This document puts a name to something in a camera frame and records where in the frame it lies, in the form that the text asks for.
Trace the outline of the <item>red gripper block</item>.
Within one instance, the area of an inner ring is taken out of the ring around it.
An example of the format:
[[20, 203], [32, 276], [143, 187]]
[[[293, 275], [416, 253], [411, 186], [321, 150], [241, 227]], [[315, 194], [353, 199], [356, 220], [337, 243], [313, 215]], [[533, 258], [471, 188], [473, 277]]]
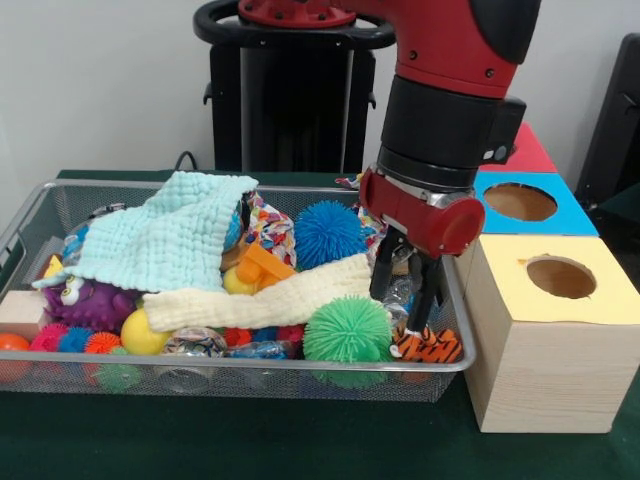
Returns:
[[371, 217], [386, 226], [369, 288], [374, 300], [384, 299], [393, 255], [403, 241], [422, 252], [409, 259], [415, 295], [406, 324], [412, 335], [420, 337], [440, 291], [442, 260], [437, 258], [466, 251], [482, 232], [485, 209], [467, 194], [447, 194], [444, 200], [430, 204], [370, 169], [360, 176], [359, 200]]

